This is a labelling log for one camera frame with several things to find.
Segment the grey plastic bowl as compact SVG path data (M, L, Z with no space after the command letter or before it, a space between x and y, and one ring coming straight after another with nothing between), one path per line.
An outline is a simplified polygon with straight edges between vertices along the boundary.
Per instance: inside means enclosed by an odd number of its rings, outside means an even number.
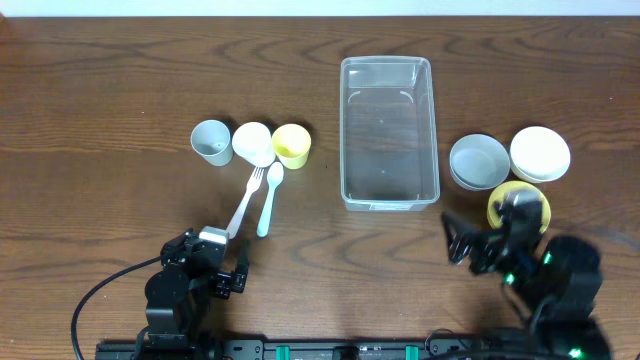
M470 134L451 148L449 167L453 180L470 191L490 190L502 184L510 173L510 157L495 138Z

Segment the white plastic bowl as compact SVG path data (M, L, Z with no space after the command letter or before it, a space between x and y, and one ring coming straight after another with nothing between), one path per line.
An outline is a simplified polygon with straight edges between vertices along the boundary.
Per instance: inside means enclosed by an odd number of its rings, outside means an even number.
M564 138L542 126L520 130L511 140L509 155L512 172L532 183L555 181L571 164L570 148Z

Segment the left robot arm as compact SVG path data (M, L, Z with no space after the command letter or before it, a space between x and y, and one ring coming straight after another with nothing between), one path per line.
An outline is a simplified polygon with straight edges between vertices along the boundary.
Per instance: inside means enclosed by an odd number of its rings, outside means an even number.
M228 237L224 230L191 228L164 244L162 270L145 286L151 347L186 352L199 347L199 328L214 298L226 300L242 293L249 274L247 244L243 243L232 271L224 271Z

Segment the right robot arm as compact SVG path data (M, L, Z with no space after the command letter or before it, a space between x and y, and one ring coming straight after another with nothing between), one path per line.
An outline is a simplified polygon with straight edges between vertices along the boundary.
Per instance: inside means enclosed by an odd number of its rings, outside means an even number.
M520 329L496 329L463 343L448 359L609 359L611 349L591 313L603 283L599 250L569 235L543 234L543 202L531 190L507 193L492 205L501 224L482 231L461 218L441 216L448 259L470 261L475 275L499 273L530 313Z

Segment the grey plastic cup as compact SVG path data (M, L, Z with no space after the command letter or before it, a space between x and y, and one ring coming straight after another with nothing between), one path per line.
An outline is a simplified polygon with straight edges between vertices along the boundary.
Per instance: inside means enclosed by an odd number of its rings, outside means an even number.
M233 158L231 132L218 120L199 123L192 130L190 143L193 150L213 166L225 166Z

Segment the yellow plastic bowl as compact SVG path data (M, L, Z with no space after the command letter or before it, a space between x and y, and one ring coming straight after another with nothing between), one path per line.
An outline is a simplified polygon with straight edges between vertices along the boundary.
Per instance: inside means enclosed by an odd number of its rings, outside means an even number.
M545 195L537 187L523 181L508 181L499 185L492 191L487 206L487 219L490 226L494 229L500 228L502 226L501 217L498 215L494 204L502 204L507 193L515 192L518 190L530 190L538 195L539 200L542 202L542 223L540 232L544 233L549 227L551 221L550 203Z

